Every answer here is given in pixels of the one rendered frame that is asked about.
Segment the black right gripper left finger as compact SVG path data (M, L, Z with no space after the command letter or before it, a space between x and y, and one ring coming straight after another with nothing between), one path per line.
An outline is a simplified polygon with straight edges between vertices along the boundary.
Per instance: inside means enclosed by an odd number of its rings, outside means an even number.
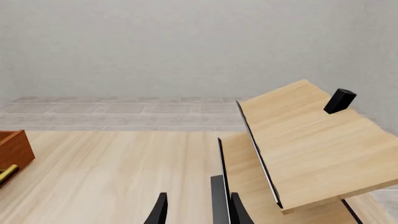
M166 224L168 212L168 198L167 193L162 192L159 194L158 199L145 220L144 224Z

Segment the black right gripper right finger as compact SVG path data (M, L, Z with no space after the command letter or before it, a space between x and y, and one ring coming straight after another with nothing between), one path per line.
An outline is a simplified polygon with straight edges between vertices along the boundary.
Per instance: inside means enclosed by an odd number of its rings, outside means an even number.
M239 194L233 192L231 194L231 201L234 206L234 212L236 214L236 219L234 220L236 224L254 224L253 220L246 211Z

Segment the red-brown wooden drawer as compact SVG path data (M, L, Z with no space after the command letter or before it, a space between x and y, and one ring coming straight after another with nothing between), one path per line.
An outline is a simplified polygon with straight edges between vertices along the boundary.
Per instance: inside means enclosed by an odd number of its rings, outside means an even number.
M7 169L15 164L19 166L19 173L34 159L35 156L25 130L0 131L0 170Z

